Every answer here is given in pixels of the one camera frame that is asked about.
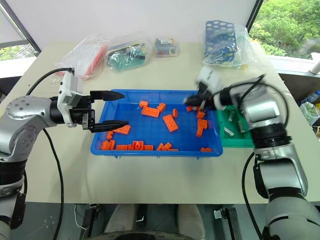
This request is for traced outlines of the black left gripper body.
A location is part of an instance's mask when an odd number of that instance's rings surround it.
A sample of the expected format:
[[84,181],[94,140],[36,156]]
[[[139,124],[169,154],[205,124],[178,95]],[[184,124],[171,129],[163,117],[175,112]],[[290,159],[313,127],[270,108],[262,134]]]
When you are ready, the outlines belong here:
[[92,103],[94,102],[90,95],[82,96],[77,105],[69,111],[72,122],[82,125],[84,130],[93,130],[95,110],[92,108]]

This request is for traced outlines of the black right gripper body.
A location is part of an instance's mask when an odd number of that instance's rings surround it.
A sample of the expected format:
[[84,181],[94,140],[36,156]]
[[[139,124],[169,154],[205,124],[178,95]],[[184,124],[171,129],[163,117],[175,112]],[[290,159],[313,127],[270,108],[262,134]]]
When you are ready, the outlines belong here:
[[200,104],[203,100],[206,100],[205,110],[216,110],[213,94],[208,90],[205,85],[200,85],[198,87],[197,95],[200,97]]

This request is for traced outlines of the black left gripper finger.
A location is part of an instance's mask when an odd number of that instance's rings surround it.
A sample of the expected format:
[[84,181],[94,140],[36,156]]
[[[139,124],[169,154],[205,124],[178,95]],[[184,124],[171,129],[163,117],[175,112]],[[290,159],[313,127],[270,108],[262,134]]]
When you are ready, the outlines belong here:
[[103,101],[116,101],[123,99],[126,96],[122,93],[110,90],[92,90],[90,91],[90,97],[92,100],[103,100]]
[[122,128],[122,127],[124,127],[124,126],[126,126],[128,124],[129,124],[129,122],[128,121],[124,121],[124,120],[105,120],[105,121],[100,122],[100,123],[92,123],[92,124],[90,124],[88,129],[92,133],[109,132],[109,131],[114,131],[114,130],[117,130],[119,128]]

